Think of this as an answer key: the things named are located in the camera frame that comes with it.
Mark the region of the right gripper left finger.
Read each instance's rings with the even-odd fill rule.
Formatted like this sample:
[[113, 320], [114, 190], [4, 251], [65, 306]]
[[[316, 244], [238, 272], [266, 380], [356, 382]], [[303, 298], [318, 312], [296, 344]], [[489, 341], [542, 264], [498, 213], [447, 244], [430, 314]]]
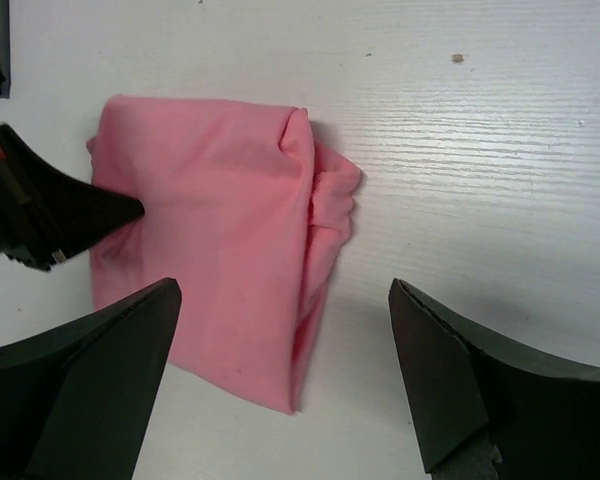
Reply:
[[181, 306], [165, 278], [0, 347], [0, 479], [130, 479]]

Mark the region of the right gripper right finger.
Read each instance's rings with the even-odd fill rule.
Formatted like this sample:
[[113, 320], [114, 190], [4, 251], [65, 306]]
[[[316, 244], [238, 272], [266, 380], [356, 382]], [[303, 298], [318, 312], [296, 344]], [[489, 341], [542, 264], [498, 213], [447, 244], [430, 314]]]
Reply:
[[434, 479], [600, 479], [600, 367], [515, 341], [394, 280], [389, 309]]

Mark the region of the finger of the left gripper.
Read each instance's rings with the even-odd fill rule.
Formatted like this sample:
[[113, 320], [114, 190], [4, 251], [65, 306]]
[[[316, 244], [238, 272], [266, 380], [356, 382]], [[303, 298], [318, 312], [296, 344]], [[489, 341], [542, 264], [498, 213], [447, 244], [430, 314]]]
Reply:
[[143, 215], [140, 200], [64, 174], [0, 124], [0, 255], [49, 271]]

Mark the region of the pink t-shirt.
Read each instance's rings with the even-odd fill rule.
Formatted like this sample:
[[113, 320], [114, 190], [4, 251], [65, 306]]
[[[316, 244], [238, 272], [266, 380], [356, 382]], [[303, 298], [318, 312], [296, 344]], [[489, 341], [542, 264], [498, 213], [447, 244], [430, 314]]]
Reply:
[[94, 306], [177, 280], [171, 363], [296, 412], [361, 170], [306, 110], [230, 100], [114, 96], [87, 148], [93, 183], [145, 209], [92, 248]]

